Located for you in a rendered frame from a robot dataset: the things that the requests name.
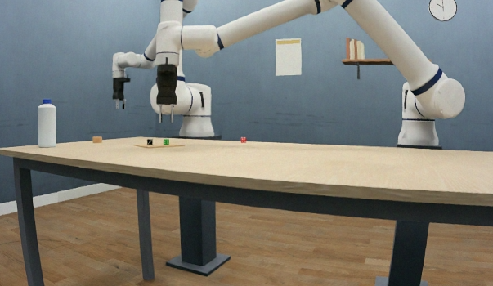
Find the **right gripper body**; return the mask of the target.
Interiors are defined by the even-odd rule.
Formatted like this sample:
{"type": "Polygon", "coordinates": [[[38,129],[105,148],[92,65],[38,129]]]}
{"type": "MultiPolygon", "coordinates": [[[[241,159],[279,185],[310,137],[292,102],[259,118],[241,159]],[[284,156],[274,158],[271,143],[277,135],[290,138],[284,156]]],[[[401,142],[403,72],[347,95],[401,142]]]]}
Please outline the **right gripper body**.
{"type": "Polygon", "coordinates": [[[113,72],[112,75],[113,78],[113,99],[120,99],[124,100],[124,83],[125,82],[130,82],[130,78],[127,77],[125,78],[125,72],[113,72]]]}

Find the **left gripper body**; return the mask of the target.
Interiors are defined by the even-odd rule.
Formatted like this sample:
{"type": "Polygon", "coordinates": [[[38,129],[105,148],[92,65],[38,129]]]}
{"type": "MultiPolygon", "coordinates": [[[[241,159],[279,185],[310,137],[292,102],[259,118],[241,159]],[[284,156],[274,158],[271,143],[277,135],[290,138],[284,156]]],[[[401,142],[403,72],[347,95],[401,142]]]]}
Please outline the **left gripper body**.
{"type": "Polygon", "coordinates": [[[156,55],[155,65],[157,67],[157,87],[156,104],[171,105],[177,104],[177,66],[179,66],[180,56],[177,54],[158,54],[156,55]],[[166,71],[166,72],[164,72],[166,71]]]}

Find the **white plastic bottle with blue cap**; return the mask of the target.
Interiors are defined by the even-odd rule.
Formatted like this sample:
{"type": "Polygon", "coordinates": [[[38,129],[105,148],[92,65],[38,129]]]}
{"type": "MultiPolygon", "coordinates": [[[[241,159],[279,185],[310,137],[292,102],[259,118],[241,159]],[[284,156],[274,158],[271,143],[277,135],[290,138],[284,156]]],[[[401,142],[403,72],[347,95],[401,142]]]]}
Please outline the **white plastic bottle with blue cap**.
{"type": "Polygon", "coordinates": [[[56,147],[56,107],[51,99],[43,99],[38,107],[38,147],[56,147]]]}

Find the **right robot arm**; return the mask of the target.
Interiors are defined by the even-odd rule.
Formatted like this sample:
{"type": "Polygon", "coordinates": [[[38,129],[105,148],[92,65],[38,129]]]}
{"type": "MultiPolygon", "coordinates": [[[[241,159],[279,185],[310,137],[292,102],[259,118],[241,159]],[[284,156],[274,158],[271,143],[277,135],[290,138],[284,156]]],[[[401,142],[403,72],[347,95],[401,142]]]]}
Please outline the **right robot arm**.
{"type": "MultiPolygon", "coordinates": [[[[195,9],[198,1],[161,0],[160,22],[177,20],[182,26],[183,19],[195,9]]],[[[114,54],[113,72],[125,72],[123,69],[125,67],[153,69],[156,62],[156,35],[143,55],[133,52],[114,54]]],[[[155,84],[150,92],[150,103],[153,110],[159,114],[159,106],[156,104],[157,93],[158,88],[155,84]]],[[[182,73],[182,49],[180,49],[179,66],[177,67],[177,104],[173,107],[173,114],[186,114],[183,115],[180,136],[214,136],[211,124],[210,93],[210,87],[205,85],[196,83],[185,85],[185,75],[182,73]]]]}

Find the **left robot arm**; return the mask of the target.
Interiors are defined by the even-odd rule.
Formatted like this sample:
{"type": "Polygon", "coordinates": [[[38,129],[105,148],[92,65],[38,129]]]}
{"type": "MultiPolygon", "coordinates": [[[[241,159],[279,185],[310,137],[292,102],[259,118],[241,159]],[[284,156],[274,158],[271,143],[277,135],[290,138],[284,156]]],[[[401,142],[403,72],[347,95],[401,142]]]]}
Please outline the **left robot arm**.
{"type": "Polygon", "coordinates": [[[460,114],[465,103],[464,89],[427,59],[377,0],[285,0],[217,29],[213,25],[181,26],[179,21],[164,21],[157,28],[156,55],[180,55],[180,49],[196,49],[199,56],[209,57],[255,34],[307,14],[317,15],[338,4],[409,83],[403,85],[398,144],[438,145],[433,122],[435,118],[454,118],[460,114]]]}

